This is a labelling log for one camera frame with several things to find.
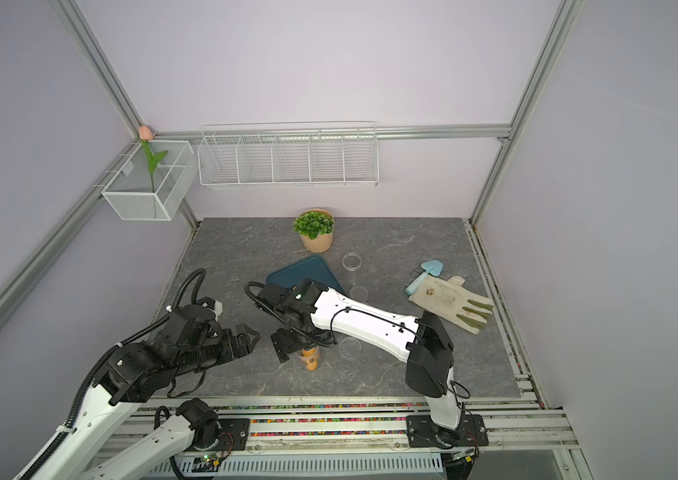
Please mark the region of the clear cookie jar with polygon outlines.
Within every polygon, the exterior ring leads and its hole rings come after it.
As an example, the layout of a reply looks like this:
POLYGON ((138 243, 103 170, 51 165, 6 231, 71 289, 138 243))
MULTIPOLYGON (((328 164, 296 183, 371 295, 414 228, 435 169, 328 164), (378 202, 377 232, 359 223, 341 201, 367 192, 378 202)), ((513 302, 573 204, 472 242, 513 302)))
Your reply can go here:
POLYGON ((356 252, 348 252, 342 258, 342 266, 346 271, 346 278, 351 286, 358 285, 359 271, 362 265, 362 257, 356 252))
POLYGON ((320 350, 318 347, 303 349, 299 358, 305 364, 308 371, 315 371, 319 366, 320 350))

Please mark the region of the clear jar lid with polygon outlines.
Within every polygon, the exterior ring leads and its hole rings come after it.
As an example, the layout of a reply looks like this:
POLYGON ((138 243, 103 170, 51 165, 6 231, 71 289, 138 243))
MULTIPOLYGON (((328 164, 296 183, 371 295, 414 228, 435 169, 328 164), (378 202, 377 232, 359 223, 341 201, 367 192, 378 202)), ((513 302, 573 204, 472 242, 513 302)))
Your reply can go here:
POLYGON ((355 285, 350 289, 350 297, 357 301, 365 303, 369 299, 369 291, 366 287, 361 285, 355 285))
POLYGON ((356 360, 362 353, 362 343, 353 337, 344 338, 339 344, 339 352, 346 360, 356 360))

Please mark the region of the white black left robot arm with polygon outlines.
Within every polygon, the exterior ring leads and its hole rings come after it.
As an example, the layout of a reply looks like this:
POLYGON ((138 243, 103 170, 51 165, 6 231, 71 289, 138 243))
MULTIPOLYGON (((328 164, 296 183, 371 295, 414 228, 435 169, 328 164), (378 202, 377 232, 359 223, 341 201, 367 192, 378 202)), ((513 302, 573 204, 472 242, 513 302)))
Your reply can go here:
POLYGON ((65 421, 19 473, 21 479, 74 479, 110 436, 159 390, 180 397, 191 435, 203 445, 217 439, 216 413, 190 392, 176 392, 178 377, 206 372, 251 354, 260 334, 246 324, 225 328, 221 302, 201 297, 206 277, 193 271, 167 312, 150 326, 111 346, 86 374, 65 421))

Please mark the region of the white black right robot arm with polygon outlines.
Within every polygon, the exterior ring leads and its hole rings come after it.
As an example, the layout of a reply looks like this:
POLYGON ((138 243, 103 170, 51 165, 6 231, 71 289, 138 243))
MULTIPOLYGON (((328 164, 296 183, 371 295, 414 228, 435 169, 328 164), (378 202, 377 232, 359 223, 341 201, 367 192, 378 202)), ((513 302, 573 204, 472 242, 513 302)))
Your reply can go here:
POLYGON ((425 397, 434 425, 450 432, 459 428, 463 410, 453 385, 454 343, 437 315, 387 312, 311 279, 291 288, 269 283, 255 298, 262 311, 312 344, 327 346, 343 334, 389 353, 406 365, 405 382, 425 397))

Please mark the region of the clear cookie jar front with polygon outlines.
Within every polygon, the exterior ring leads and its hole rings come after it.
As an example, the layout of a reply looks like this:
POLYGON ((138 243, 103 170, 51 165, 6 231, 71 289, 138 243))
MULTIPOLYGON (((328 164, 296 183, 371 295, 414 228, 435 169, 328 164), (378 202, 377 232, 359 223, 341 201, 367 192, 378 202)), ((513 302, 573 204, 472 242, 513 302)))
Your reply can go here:
POLYGON ((319 366, 320 350, 318 347, 303 349, 299 358, 305 364, 308 371, 315 371, 319 366))

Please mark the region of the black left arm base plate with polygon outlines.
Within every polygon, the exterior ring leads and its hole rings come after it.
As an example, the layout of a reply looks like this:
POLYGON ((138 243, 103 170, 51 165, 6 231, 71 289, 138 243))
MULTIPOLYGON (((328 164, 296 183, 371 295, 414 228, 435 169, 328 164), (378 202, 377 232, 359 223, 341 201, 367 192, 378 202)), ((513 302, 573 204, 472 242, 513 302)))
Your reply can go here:
POLYGON ((251 420, 243 417, 221 418, 215 427, 201 427, 194 433, 186 453, 244 451, 247 446, 251 420))

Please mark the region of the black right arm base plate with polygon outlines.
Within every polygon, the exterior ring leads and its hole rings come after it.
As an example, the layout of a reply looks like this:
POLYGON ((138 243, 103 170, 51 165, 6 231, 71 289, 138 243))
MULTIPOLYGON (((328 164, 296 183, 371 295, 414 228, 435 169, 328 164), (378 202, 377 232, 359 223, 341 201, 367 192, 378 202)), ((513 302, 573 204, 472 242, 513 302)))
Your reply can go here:
POLYGON ((459 425, 447 429, 436 425, 429 415, 409 415, 406 434, 412 448, 452 449, 457 447, 486 447, 488 431, 482 416, 463 414, 459 425))

